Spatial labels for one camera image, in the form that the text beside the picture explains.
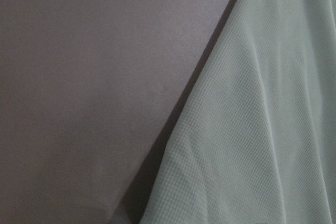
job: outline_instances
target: waffle-knit fabric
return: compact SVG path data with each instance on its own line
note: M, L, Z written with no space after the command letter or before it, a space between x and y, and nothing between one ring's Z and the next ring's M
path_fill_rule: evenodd
M141 224L336 223L335 8L237 1Z

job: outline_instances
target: textured fabric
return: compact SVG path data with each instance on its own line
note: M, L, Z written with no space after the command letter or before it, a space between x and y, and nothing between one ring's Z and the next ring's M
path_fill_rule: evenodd
M141 223L336 223L335 0L238 0Z

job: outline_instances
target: gray wall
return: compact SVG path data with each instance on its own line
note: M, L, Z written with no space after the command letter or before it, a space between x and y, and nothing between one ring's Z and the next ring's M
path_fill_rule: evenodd
M0 1L1 223L136 223L234 0Z

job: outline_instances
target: light green fabric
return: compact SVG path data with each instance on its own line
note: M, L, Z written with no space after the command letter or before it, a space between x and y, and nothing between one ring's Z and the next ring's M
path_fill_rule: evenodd
M336 223L335 8L238 0L142 224Z

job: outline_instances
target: cloth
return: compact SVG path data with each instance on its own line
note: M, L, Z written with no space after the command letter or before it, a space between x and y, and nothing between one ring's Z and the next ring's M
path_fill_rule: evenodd
M335 7L237 1L142 224L336 223Z

